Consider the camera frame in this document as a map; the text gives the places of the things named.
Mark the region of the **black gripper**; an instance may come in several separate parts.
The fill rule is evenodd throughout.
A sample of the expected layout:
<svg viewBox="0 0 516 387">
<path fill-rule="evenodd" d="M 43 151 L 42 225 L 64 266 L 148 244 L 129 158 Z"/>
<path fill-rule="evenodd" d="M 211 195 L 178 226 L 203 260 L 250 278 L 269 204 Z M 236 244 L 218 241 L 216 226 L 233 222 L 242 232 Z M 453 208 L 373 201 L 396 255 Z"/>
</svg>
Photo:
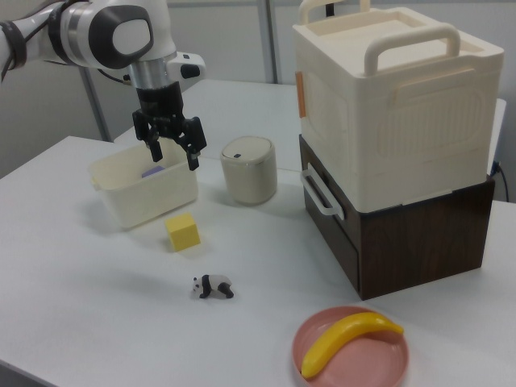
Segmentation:
<svg viewBox="0 0 516 387">
<path fill-rule="evenodd" d="M 175 142 L 185 151 L 189 170 L 199 167 L 198 157 L 206 147 L 206 137 L 199 117 L 185 119 L 178 81 L 159 89 L 136 90 L 140 109 L 132 114 L 135 136 L 144 141 L 157 163 L 163 154 L 160 135 L 175 135 Z"/>
</svg>

